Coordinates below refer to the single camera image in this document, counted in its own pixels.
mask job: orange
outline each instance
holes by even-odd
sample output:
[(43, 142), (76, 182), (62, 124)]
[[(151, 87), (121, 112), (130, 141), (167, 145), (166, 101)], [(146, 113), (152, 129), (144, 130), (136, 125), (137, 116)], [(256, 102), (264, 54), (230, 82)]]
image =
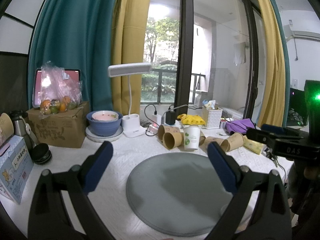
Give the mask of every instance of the orange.
[(71, 98), (69, 96), (64, 96), (62, 98), (62, 102), (66, 103), (66, 105), (67, 105), (71, 102)]
[(41, 102), (40, 108), (49, 108), (51, 105), (51, 101), (49, 99), (43, 100)]
[(67, 110), (67, 104), (66, 103), (61, 103), (60, 108), (59, 108), (59, 112), (65, 112)]

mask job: purple bag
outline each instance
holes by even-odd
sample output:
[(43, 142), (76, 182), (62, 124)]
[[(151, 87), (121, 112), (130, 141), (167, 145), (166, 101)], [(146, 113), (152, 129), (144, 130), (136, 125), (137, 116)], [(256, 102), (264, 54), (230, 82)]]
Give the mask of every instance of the purple bag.
[(234, 134), (235, 132), (245, 135), (248, 128), (255, 129), (255, 125), (250, 118), (243, 120), (234, 120), (226, 123), (226, 129), (230, 135)]

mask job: brown paper cup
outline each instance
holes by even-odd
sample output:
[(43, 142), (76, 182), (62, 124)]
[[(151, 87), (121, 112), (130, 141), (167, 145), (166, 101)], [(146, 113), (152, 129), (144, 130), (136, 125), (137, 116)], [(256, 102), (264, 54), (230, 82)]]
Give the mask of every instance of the brown paper cup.
[(241, 133), (234, 133), (231, 135), (228, 139), (225, 139), (220, 147), (224, 152), (230, 152), (232, 150), (235, 150), (237, 148), (240, 148), (243, 146), (243, 135)]
[(166, 132), (163, 135), (163, 145), (168, 150), (180, 146), (183, 143), (183, 133), (179, 132)]
[(158, 138), (162, 142), (164, 133), (180, 133), (180, 129), (176, 126), (160, 125), (158, 129)]
[(203, 145), (204, 141), (205, 141), (205, 136), (204, 136), (203, 132), (200, 131), (199, 146)]
[(13, 135), (13, 124), (10, 117), (3, 113), (0, 116), (0, 146)]
[(217, 142), (219, 145), (221, 145), (221, 143), (224, 141), (224, 139), (222, 138), (215, 138), (215, 137), (207, 137), (205, 140), (204, 140), (204, 143), (201, 145), (201, 149), (204, 151), (204, 152), (207, 152), (207, 148), (208, 148), (208, 145), (209, 143), (211, 142)]

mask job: yellow wrapper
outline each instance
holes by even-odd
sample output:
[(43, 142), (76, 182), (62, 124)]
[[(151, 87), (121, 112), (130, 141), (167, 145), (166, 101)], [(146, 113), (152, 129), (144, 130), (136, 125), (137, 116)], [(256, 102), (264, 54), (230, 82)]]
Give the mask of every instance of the yellow wrapper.
[(256, 141), (249, 140), (246, 136), (243, 137), (244, 139), (244, 144), (243, 146), (249, 149), (250, 151), (260, 154), (266, 149), (266, 145), (263, 143), (259, 143)]
[(182, 124), (205, 125), (205, 121), (199, 115), (180, 114), (177, 118), (181, 120)]

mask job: plastic bag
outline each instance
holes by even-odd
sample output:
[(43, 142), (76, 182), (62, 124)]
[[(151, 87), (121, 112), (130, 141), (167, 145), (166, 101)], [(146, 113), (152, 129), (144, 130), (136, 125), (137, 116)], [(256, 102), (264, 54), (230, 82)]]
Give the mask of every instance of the plastic bag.
[(40, 113), (50, 115), (76, 108), (82, 101), (82, 82), (69, 77), (50, 61), (41, 67)]

